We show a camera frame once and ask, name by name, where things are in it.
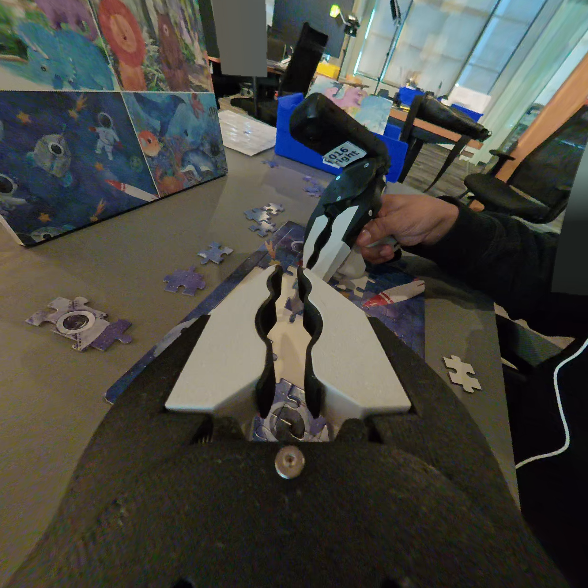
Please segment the pastel illustrated box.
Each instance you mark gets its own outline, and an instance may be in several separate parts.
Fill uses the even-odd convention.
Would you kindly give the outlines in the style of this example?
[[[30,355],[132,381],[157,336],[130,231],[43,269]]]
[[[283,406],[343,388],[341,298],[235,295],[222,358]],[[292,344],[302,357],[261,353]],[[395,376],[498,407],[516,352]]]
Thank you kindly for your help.
[[[388,123],[392,102],[389,99],[368,94],[359,86],[317,76],[306,96],[319,93],[330,99],[354,120],[368,130],[383,135]]]

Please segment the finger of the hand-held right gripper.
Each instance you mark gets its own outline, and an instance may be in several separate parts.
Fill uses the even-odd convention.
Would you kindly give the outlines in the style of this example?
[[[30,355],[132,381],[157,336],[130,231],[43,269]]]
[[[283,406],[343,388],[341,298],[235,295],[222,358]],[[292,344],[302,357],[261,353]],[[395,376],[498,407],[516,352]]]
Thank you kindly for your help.
[[[330,265],[330,237],[332,218],[321,215],[309,225],[303,246],[303,267],[310,270],[327,270]]]
[[[349,206],[334,218],[321,215],[316,220],[321,231],[316,239],[316,276],[329,282],[335,271],[342,265],[351,252],[346,239],[347,233],[356,225],[358,206]]]

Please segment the upturned white jigsaw piece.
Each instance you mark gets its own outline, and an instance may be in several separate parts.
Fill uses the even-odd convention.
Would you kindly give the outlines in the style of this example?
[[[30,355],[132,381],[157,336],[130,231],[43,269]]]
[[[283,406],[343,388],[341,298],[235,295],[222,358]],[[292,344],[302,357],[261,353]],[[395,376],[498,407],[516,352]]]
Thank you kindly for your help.
[[[460,386],[463,391],[469,394],[482,390],[482,386],[476,378],[471,364],[462,361],[456,355],[451,355],[450,357],[444,356],[443,362],[448,370],[448,377],[453,384]]]

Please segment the person's right hand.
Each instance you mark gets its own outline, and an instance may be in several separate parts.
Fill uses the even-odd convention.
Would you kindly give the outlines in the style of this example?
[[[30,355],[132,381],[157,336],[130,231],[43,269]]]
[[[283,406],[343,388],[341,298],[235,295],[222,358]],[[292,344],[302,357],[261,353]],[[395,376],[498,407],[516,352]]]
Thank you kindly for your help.
[[[364,261],[381,264],[394,258],[393,238],[400,246],[432,246],[456,224],[459,208],[429,195],[384,195],[377,217],[359,233],[356,244]]]

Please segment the laminated instruction sheet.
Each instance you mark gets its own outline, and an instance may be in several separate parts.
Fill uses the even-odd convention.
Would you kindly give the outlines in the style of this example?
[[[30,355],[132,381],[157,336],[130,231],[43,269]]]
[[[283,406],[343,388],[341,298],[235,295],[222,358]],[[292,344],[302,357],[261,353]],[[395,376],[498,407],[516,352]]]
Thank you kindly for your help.
[[[220,111],[218,118],[225,148],[246,156],[256,156],[274,149],[276,128],[227,110]]]

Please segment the space jigsaw puzzle board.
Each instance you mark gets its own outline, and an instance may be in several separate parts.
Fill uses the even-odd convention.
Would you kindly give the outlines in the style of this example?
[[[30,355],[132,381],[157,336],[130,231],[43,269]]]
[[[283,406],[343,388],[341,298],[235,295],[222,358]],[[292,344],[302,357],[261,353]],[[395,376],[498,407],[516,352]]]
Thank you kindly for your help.
[[[303,345],[310,335],[303,328],[295,266],[302,256],[303,227],[285,223],[263,245],[248,256],[220,282],[178,325],[173,327],[135,366],[111,386],[105,399],[113,404],[152,360],[156,359],[200,316],[209,313],[241,282],[281,265],[284,270],[282,295],[277,304],[277,323],[272,330],[276,390],[272,408],[265,419],[256,416],[251,430],[255,441],[295,440],[326,442],[334,436],[327,421],[314,418],[303,392]],[[331,287],[355,306],[378,318],[393,334],[421,357],[424,356],[424,283],[401,269],[380,266],[356,279],[333,278]]]

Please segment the person's black jacket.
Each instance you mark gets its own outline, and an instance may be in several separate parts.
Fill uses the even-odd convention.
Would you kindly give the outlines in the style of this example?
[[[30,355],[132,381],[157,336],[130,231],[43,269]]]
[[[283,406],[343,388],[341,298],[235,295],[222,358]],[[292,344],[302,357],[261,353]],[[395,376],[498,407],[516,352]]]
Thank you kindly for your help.
[[[572,587],[587,587],[587,297],[571,295],[575,341],[524,375],[504,367],[523,517]]]

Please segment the dark monitor screen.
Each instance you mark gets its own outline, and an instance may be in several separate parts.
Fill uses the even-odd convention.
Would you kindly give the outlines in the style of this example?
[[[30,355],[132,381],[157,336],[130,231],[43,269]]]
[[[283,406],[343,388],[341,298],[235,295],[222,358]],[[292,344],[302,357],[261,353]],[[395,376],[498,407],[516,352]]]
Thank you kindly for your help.
[[[354,1],[275,1],[271,30],[294,46],[304,23],[327,35],[326,55],[338,58],[345,40],[345,21],[353,15]]]

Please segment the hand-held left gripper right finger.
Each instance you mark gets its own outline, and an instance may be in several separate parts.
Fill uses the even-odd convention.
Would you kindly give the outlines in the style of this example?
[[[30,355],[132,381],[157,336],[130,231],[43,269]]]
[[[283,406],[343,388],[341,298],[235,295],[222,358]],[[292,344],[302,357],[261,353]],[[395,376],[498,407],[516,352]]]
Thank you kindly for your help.
[[[411,408],[375,326],[367,315],[309,269],[298,268],[305,353],[306,405],[313,417],[363,420]]]

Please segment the illustrated animal puzzle box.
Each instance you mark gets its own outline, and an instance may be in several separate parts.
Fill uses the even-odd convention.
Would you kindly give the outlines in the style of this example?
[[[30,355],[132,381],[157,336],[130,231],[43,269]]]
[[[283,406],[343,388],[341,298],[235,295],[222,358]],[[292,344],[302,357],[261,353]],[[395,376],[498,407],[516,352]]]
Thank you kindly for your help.
[[[227,173],[197,1],[1,1],[1,225],[20,246]]]

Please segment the blue box with tag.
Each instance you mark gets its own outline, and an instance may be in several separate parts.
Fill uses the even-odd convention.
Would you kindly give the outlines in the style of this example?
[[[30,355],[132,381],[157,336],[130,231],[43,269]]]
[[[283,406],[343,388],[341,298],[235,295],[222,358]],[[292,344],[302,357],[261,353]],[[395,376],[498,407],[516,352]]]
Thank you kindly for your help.
[[[302,93],[294,93],[277,99],[275,154],[331,175],[336,174],[339,168],[324,164],[322,156],[305,147],[290,135],[290,117],[304,98]],[[391,158],[391,166],[386,176],[389,183],[396,183],[399,180],[408,152],[408,144],[400,141],[400,136],[401,129],[390,123],[386,125],[384,134],[378,136],[386,144]]]

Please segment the grey mesh chair seat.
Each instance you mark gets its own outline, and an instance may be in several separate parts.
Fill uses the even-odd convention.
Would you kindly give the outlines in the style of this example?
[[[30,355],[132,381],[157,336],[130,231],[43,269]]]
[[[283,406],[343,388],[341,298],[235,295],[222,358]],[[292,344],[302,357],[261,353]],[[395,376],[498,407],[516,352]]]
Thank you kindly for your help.
[[[498,305],[495,305],[495,314],[501,359],[519,371],[536,368],[575,341],[570,337],[539,334],[524,321],[512,321]]]

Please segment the row of puzzle pieces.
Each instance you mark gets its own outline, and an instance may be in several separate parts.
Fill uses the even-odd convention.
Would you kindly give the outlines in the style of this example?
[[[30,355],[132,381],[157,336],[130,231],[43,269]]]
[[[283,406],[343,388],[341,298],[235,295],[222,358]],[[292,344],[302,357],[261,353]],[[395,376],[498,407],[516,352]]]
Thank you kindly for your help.
[[[260,208],[253,208],[244,212],[247,220],[253,224],[249,228],[259,236],[266,236],[274,232],[275,224],[270,219],[282,213],[284,207],[278,203],[268,203]],[[212,242],[205,250],[198,253],[202,258],[201,264],[208,262],[220,264],[224,256],[232,253],[230,247]],[[188,269],[178,269],[165,276],[163,282],[165,291],[186,296],[195,296],[196,292],[205,288],[203,275],[196,271],[195,266]],[[25,320],[25,323],[34,327],[42,327],[50,324],[51,331],[57,335],[69,339],[72,349],[84,352],[88,348],[107,351],[114,342],[129,344],[132,336],[127,333],[131,322],[126,319],[110,321],[107,313],[89,305],[89,300],[83,296],[73,299],[57,297],[50,301],[45,308],[36,311]]]

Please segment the black strapped bag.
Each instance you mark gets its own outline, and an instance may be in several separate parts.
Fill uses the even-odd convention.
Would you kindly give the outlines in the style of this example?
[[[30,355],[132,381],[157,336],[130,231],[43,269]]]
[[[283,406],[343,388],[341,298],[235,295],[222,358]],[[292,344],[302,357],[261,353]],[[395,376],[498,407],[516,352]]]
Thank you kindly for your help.
[[[492,136],[489,129],[460,110],[441,103],[432,94],[426,93],[416,96],[401,129],[400,141],[408,144],[408,152],[398,180],[400,183],[406,179],[424,144],[424,140],[415,135],[415,121],[418,119],[459,135],[428,189],[435,186],[470,141],[484,142]]]

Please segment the black office chair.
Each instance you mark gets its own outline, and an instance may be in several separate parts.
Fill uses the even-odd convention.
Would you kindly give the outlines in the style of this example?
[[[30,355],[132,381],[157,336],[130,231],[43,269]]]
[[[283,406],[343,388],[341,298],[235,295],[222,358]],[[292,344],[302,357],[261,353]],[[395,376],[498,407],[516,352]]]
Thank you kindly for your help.
[[[496,164],[488,172],[468,175],[466,192],[485,211],[519,217],[532,224],[548,224],[567,207],[571,189],[587,145],[587,104],[533,149],[507,180],[497,177],[514,161],[510,153],[492,150]]]

